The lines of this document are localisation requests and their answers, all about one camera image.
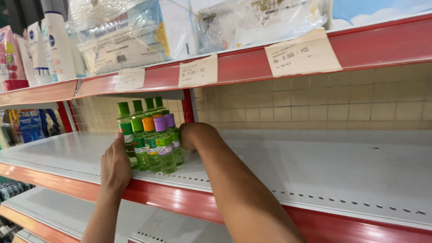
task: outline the paper price tag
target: paper price tag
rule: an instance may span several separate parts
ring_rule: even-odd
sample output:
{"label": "paper price tag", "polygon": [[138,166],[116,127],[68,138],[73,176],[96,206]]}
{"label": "paper price tag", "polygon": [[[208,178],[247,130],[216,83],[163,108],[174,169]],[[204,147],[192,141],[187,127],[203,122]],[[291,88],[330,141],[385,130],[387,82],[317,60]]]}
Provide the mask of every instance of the paper price tag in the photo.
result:
{"label": "paper price tag", "polygon": [[115,92],[131,91],[142,88],[146,70],[144,68],[126,68],[118,72],[118,80],[115,83]]}
{"label": "paper price tag", "polygon": [[342,70],[324,28],[265,48],[273,77]]}
{"label": "paper price tag", "polygon": [[179,87],[217,83],[217,54],[190,63],[180,63]]}

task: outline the purple bottle cap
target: purple bottle cap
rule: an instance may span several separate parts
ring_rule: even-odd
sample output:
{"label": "purple bottle cap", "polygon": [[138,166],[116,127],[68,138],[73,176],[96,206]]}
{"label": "purple bottle cap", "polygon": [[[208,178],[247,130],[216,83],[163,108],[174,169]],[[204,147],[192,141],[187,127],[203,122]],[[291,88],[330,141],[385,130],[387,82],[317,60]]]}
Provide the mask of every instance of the purple bottle cap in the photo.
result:
{"label": "purple bottle cap", "polygon": [[165,124],[168,128],[175,126],[174,114],[165,114],[163,117],[165,118]]}
{"label": "purple bottle cap", "polygon": [[165,119],[163,118],[163,116],[156,117],[153,120],[155,122],[156,131],[166,130]]}

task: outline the hand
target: hand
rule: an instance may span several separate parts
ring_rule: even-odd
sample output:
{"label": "hand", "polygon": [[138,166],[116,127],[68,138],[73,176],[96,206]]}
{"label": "hand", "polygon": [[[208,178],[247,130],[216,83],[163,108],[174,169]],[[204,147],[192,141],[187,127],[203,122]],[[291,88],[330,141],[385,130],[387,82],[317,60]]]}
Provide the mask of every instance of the hand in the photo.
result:
{"label": "hand", "polygon": [[192,153],[196,153],[197,151],[197,148],[195,147],[197,136],[212,132],[218,134],[214,127],[201,122],[183,123],[179,127],[179,132],[181,147],[186,150],[191,150]]}
{"label": "hand", "polygon": [[114,142],[101,158],[101,191],[122,195],[131,178],[132,169],[124,148],[124,136],[117,133]]}

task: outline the shelf price tag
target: shelf price tag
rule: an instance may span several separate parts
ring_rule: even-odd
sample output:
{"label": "shelf price tag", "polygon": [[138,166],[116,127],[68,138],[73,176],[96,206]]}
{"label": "shelf price tag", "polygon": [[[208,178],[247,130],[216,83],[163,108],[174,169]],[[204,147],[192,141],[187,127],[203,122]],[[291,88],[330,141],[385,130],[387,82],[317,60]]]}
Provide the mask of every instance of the shelf price tag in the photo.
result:
{"label": "shelf price tag", "polygon": [[131,91],[144,86],[146,70],[144,68],[126,68],[118,72],[115,92]]}
{"label": "shelf price tag", "polygon": [[197,87],[217,83],[217,53],[190,63],[180,63],[179,87]]}
{"label": "shelf price tag", "polygon": [[342,70],[324,28],[265,48],[273,77]]}

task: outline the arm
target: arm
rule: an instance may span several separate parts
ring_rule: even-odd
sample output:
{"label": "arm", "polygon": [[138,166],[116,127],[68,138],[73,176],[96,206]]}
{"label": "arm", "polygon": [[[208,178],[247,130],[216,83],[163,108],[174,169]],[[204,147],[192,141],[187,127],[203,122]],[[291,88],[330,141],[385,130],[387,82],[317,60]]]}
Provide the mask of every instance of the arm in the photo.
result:
{"label": "arm", "polygon": [[215,128],[204,123],[182,124],[180,134],[184,149],[200,153],[217,207],[235,242],[304,242],[278,200]]}
{"label": "arm", "polygon": [[114,242],[121,196],[131,178],[129,158],[124,152],[124,137],[117,133],[101,158],[101,189],[82,243]]}

